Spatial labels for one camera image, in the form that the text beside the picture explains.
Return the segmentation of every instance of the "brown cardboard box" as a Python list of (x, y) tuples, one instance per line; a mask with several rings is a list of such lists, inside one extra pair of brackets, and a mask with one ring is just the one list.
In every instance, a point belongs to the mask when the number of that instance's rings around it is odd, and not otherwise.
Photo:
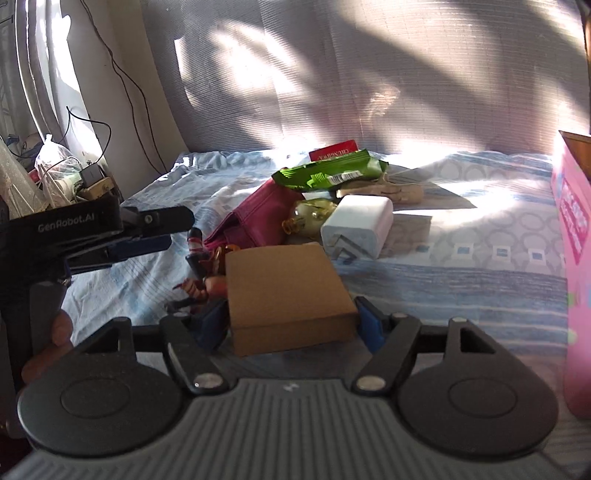
[(226, 257), (239, 356), (351, 340), (358, 313), (319, 244), (249, 248)]

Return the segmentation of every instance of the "bedsheet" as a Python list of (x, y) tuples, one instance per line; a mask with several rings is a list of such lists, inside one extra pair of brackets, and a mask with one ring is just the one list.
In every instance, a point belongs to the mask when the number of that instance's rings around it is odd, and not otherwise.
[[(567, 294), (550, 159), (496, 152), (461, 152), (434, 161), (379, 156), (398, 181), (423, 182), (426, 199), (418, 207), (395, 209), (377, 261), (335, 261), (343, 282), (385, 312), (407, 312), (441, 325), (451, 317), (470, 319), (519, 355), (560, 400), (560, 421), (545, 451), (577, 475), (591, 459), (591, 423), (571, 416), (561, 396)], [(275, 170), (305, 161), (304, 153), (279, 150), (181, 155), (168, 174), (126, 204), (186, 205), (207, 235)], [(164, 303), (183, 296), (171, 288), (190, 273), (187, 253), (186, 236), (177, 234), (166, 252), (75, 277), (64, 301), (75, 322), (74, 342), (115, 316), (128, 316), (135, 325), (156, 323)], [(240, 376), (347, 381), (368, 358), (356, 340), (238, 359), (229, 339), (214, 361)], [(430, 361), (421, 358), (418, 368)]]

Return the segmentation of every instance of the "green packaging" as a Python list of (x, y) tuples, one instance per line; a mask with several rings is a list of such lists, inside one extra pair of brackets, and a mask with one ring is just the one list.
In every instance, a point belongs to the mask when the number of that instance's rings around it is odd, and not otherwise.
[(371, 157), (367, 150), (359, 150), (329, 160), (278, 170), (272, 178), (279, 185), (310, 192), (332, 189), (349, 180), (377, 179), (387, 168), (387, 162)]

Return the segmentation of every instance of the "pink box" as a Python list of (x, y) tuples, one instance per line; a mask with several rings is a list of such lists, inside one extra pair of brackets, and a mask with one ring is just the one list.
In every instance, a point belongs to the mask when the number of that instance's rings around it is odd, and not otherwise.
[(554, 143), (552, 190), (558, 207), (568, 284), (569, 345), (564, 397), (569, 410), (591, 418), (591, 137), (559, 132)]

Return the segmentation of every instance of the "human hand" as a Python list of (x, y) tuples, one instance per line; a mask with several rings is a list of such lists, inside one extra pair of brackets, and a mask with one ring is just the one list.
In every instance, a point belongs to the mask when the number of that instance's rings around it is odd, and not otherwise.
[(51, 327), (51, 345), (31, 358), (22, 369), (22, 380), (26, 384), (38, 378), (48, 367), (72, 350), (70, 337), (73, 331), (72, 319), (66, 312), (60, 310)]

